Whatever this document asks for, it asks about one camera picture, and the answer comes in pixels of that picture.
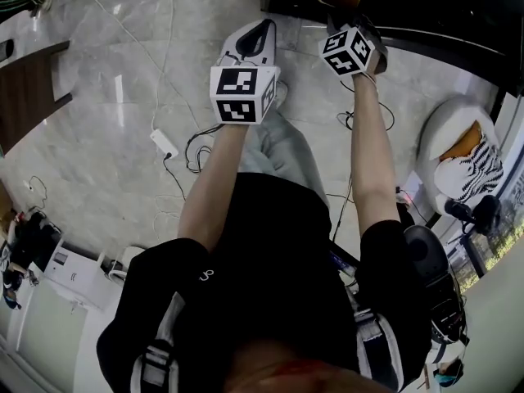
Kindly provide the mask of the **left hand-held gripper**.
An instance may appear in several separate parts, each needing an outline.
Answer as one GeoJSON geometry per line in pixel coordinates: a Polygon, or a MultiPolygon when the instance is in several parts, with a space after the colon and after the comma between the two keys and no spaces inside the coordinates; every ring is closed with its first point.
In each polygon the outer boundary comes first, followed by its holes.
{"type": "Polygon", "coordinates": [[[220,124],[261,124],[277,96],[273,20],[243,26],[224,41],[210,69],[210,101],[220,124]]]}

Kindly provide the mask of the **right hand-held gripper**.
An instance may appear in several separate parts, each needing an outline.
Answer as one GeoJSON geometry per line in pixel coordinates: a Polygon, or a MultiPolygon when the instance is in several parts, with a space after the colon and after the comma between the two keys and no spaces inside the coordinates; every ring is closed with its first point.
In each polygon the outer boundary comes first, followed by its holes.
{"type": "Polygon", "coordinates": [[[327,37],[318,42],[318,54],[338,77],[379,75],[388,66],[380,33],[367,16],[356,12],[327,15],[327,37]]]}

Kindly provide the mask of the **person's left forearm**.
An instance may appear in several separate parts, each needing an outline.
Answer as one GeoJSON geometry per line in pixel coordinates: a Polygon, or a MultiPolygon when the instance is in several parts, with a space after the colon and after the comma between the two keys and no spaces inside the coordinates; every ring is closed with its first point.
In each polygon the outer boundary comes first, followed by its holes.
{"type": "Polygon", "coordinates": [[[226,124],[192,185],[178,223],[178,237],[212,251],[224,230],[248,127],[226,124]]]}

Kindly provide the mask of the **person's right forearm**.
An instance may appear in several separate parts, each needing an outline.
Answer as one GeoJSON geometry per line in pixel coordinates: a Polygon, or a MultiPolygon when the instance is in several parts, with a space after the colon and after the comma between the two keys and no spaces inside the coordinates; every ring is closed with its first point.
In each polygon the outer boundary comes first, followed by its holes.
{"type": "Polygon", "coordinates": [[[353,77],[355,110],[351,134],[353,198],[361,234],[378,222],[400,219],[391,144],[375,82],[353,77]]]}

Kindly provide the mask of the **person's white shoe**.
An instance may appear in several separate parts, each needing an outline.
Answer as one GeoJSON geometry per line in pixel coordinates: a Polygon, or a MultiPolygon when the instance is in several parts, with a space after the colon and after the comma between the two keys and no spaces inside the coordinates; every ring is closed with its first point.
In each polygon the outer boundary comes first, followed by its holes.
{"type": "Polygon", "coordinates": [[[287,84],[279,80],[276,84],[276,92],[275,92],[275,98],[272,103],[272,108],[277,110],[285,101],[288,94],[288,86],[287,84]]]}

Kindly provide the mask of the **person's grey trouser leg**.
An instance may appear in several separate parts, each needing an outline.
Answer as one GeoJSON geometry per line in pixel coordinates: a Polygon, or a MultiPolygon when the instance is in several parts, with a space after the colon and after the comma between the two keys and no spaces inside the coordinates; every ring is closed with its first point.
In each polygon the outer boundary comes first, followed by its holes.
{"type": "Polygon", "coordinates": [[[286,179],[314,191],[328,203],[314,155],[303,133],[271,109],[246,134],[238,171],[286,179]]]}

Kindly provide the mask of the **white power adapter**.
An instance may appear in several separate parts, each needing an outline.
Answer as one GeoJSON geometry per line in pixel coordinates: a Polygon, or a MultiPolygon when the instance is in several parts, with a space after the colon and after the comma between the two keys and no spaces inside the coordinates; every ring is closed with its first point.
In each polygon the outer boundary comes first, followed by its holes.
{"type": "Polygon", "coordinates": [[[175,158],[179,154],[178,148],[160,129],[153,129],[150,138],[163,153],[165,160],[175,158]]]}

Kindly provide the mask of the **white beanbag seat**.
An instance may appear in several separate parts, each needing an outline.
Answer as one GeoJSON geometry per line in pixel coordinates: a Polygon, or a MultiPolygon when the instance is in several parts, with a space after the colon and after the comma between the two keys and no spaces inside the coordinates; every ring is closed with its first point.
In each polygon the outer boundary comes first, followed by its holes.
{"type": "MultiPolygon", "coordinates": [[[[456,95],[442,102],[422,127],[415,171],[422,180],[432,208],[440,215],[449,216],[445,212],[445,203],[451,199],[435,185],[434,173],[440,164],[440,156],[448,151],[475,121],[481,126],[482,136],[486,136],[497,146],[499,158],[503,162],[494,123],[484,108],[469,97],[456,95]]],[[[465,204],[474,209],[484,196],[475,196],[465,204]]]]}

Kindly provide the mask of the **orange cushion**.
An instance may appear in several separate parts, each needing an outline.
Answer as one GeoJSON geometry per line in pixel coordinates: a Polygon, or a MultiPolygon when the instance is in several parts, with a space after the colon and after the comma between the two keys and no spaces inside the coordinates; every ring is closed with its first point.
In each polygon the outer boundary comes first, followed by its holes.
{"type": "Polygon", "coordinates": [[[482,140],[480,124],[475,121],[471,128],[445,153],[440,156],[440,162],[449,158],[465,157],[470,154],[482,140]]]}

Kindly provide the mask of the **striped black white cloth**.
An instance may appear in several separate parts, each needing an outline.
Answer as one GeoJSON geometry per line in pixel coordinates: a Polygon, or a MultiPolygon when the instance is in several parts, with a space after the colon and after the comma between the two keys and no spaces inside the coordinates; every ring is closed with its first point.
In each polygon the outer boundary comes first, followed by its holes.
{"type": "Polygon", "coordinates": [[[490,194],[503,176],[503,162],[498,148],[486,136],[482,136],[468,155],[443,160],[434,173],[438,190],[461,203],[490,194]]]}

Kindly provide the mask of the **person's black shirt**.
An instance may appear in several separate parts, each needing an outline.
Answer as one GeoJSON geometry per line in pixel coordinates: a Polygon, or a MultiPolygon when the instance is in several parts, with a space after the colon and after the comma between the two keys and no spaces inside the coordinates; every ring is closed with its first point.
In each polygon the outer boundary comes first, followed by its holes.
{"type": "Polygon", "coordinates": [[[130,261],[115,317],[97,342],[113,393],[131,393],[133,367],[170,306],[179,393],[219,393],[234,350],[248,341],[280,341],[357,370],[357,326],[330,229],[313,190],[239,174],[215,249],[179,238],[130,261]]]}

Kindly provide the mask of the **white machine housing with display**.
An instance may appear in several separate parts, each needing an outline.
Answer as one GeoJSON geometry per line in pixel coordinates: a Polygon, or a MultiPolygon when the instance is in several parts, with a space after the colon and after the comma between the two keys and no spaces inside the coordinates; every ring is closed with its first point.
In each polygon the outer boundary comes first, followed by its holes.
{"type": "Polygon", "coordinates": [[[56,293],[86,309],[104,311],[117,297],[119,288],[102,268],[106,255],[96,259],[80,253],[61,238],[43,273],[56,293]]]}

